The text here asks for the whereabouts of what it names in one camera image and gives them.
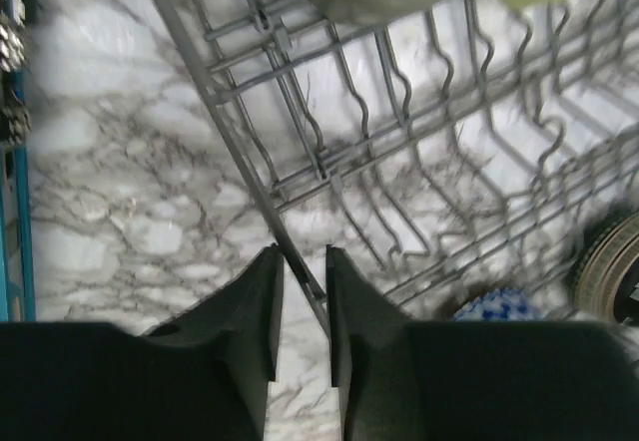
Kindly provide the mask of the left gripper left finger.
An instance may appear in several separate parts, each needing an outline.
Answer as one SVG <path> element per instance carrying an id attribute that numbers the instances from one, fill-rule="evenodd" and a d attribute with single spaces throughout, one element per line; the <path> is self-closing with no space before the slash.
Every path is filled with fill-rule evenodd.
<path id="1" fill-rule="evenodd" d="M 105 322 L 3 324 L 2 438 L 262 439 L 283 290 L 283 256 L 271 245 L 141 335 Z"/>

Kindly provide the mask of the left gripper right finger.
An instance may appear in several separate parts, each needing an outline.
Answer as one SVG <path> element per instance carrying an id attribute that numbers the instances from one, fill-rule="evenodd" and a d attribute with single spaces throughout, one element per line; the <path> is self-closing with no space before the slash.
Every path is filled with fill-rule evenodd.
<path id="1" fill-rule="evenodd" d="M 638 379 L 584 321 L 416 321 L 329 247 L 331 382 L 345 440 L 634 440 Z"/>

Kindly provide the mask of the red and blue patterned bowl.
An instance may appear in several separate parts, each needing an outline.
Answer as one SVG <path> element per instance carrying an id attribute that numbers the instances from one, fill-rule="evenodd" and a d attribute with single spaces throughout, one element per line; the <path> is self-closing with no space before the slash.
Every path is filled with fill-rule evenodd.
<path id="1" fill-rule="evenodd" d="M 453 321 L 531 321 L 542 318 L 530 298 L 515 288 L 498 288 L 468 301 L 451 317 Z"/>

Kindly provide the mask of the dark patterned bowl cream inside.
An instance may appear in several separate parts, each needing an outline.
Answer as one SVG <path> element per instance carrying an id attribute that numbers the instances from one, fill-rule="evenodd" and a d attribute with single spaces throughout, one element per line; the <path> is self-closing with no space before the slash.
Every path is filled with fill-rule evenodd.
<path id="1" fill-rule="evenodd" d="M 586 236 L 568 286 L 576 308 L 621 324 L 638 321 L 638 213 L 617 211 Z"/>

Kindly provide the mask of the grey wire dish rack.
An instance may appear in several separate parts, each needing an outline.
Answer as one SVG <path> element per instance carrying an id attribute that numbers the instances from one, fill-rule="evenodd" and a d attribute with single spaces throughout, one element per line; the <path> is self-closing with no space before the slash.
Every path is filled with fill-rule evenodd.
<path id="1" fill-rule="evenodd" d="M 153 0 L 317 316 L 338 234 L 412 311 L 508 277 L 556 315 L 586 236 L 638 213 L 638 0 L 442 0 L 387 25 L 307 0 Z"/>

